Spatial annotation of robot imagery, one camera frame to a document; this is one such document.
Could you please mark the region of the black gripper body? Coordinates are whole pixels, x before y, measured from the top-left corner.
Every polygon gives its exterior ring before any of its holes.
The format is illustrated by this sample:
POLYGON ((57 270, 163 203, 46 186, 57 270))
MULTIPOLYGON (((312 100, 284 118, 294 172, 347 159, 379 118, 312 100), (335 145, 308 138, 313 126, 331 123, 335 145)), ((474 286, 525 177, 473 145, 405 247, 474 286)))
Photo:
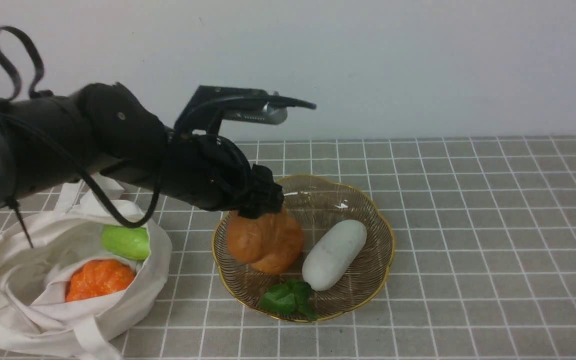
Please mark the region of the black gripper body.
POLYGON ((169 133, 163 160, 161 194, 207 211, 255 207, 249 160, 226 137, 169 133))

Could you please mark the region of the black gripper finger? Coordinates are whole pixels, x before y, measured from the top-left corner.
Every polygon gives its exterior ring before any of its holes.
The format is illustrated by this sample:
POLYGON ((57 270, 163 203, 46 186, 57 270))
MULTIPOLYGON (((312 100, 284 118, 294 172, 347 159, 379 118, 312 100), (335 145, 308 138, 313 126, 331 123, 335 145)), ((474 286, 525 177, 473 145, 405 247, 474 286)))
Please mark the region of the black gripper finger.
POLYGON ((268 167, 258 164, 252 164, 239 199, 238 215, 247 219, 279 214, 284 204, 282 186, 268 167))

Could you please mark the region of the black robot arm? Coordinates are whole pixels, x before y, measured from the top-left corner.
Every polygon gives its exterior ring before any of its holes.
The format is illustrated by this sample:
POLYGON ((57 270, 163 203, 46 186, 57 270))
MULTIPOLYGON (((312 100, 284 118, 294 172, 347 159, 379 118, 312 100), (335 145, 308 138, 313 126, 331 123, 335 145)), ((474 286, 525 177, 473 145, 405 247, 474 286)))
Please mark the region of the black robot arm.
POLYGON ((100 174, 205 211, 281 212, 274 174, 230 140, 167 127, 122 84, 70 96, 0 100, 0 208, 100 174))

